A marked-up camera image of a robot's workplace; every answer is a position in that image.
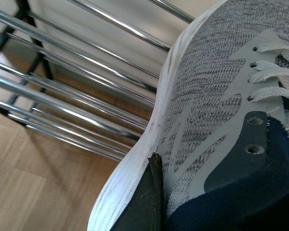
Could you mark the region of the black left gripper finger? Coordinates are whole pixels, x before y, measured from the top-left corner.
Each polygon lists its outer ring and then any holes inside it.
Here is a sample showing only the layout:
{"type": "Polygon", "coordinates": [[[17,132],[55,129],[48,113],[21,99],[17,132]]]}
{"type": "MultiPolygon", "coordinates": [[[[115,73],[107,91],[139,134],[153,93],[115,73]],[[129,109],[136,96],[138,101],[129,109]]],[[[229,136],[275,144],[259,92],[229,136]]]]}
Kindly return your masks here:
{"type": "Polygon", "coordinates": [[[157,153],[148,158],[139,184],[112,231],[160,231],[163,226],[162,160],[157,153]]]}

